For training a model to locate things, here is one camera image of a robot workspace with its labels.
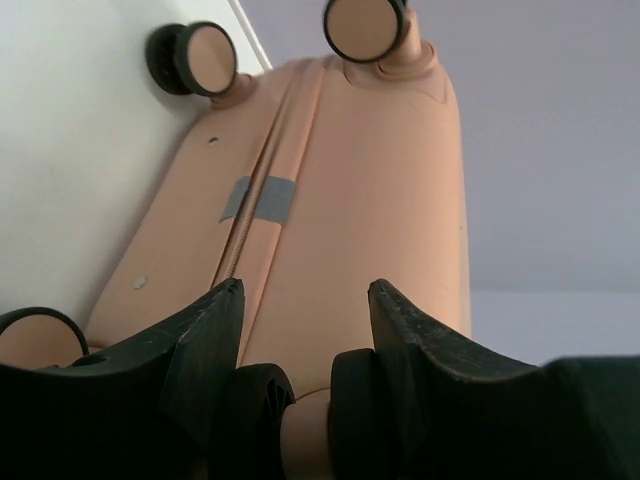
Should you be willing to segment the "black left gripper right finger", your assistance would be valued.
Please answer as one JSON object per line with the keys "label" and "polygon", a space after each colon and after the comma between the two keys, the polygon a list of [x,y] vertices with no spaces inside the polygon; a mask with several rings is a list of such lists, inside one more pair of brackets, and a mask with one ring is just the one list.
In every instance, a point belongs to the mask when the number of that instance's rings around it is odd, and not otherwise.
{"label": "black left gripper right finger", "polygon": [[635,479],[639,360],[498,354],[370,285],[375,350],[412,479]]}

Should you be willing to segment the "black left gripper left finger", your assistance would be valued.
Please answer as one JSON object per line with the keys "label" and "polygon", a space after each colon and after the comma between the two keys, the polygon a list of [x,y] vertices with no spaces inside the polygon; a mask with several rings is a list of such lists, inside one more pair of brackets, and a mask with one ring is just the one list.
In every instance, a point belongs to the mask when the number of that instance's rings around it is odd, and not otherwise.
{"label": "black left gripper left finger", "polygon": [[1,369],[5,479],[181,479],[209,446],[234,370],[244,288],[192,305],[66,368]]}

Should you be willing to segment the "pink hard-shell suitcase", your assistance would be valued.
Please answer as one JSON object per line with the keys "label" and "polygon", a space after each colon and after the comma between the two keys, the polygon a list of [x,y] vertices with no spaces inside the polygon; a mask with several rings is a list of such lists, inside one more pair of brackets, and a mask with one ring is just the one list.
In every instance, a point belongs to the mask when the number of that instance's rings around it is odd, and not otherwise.
{"label": "pink hard-shell suitcase", "polygon": [[459,109],[436,49],[403,1],[330,1],[323,30],[328,56],[251,76],[217,23],[154,29],[154,82],[207,113],[85,328],[43,307],[1,317],[1,369],[66,368],[241,281],[236,365],[181,479],[398,478],[366,287],[388,279],[470,330]]}

